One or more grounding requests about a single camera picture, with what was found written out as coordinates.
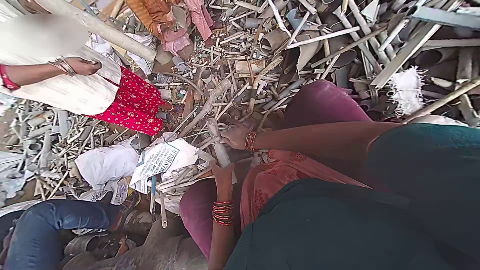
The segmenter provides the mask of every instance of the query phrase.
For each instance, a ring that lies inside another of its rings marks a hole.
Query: bracelet
[[[233,224],[233,201],[214,202],[212,216],[218,224],[231,226]]]
[[[250,132],[250,133],[247,134],[247,137],[245,138],[245,149],[246,150],[248,150],[250,152],[256,152],[257,151],[253,147],[256,136],[257,136],[257,133],[255,133],[255,132]]]
[[[73,77],[77,75],[75,73],[75,70],[67,63],[66,59],[63,56],[60,56],[59,58],[55,59],[55,61],[48,61],[49,64],[59,68],[63,72],[65,72],[67,75]]]

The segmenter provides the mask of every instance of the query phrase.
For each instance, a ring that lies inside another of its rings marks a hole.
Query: pink floral fabric
[[[203,1],[185,0],[185,4],[190,11],[192,22],[197,26],[198,32],[200,32],[204,40],[207,40],[212,35],[210,26],[212,26],[214,22],[207,8],[205,8]]]
[[[302,178],[370,188],[297,152],[270,150],[275,161],[253,167],[243,182],[240,200],[241,229],[258,218],[267,201],[286,184]]]
[[[158,106],[165,105],[160,92],[128,69],[120,68],[120,85],[112,105],[103,113],[89,116],[147,135],[156,135],[162,129],[162,119],[156,117]]]

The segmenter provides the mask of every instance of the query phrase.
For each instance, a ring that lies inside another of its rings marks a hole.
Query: blue jeans
[[[7,270],[59,270],[63,229],[108,229],[120,206],[54,199],[29,208],[17,222],[8,250]]]

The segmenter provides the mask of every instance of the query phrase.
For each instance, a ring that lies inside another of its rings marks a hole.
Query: pink dupatta
[[[253,167],[243,182],[240,202],[242,231],[258,218],[260,210],[275,193],[297,179],[318,178],[370,188],[300,153],[270,150],[268,156],[275,161]]]

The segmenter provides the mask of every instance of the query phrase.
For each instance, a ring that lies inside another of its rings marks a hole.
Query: white kurta
[[[11,17],[12,12],[3,11],[2,5],[0,5],[0,22]],[[102,68],[91,76],[59,75],[35,84],[22,86],[15,91],[2,87],[3,81],[0,78],[0,92],[18,98],[40,101],[76,114],[94,115],[104,112],[112,104],[118,90],[117,86],[104,78],[118,84],[121,79],[120,67],[87,46],[83,46],[77,52],[63,55],[63,57],[72,56],[89,61],[97,59],[102,63]],[[0,64],[6,65],[44,64],[55,58],[20,57],[14,53],[0,50]]]

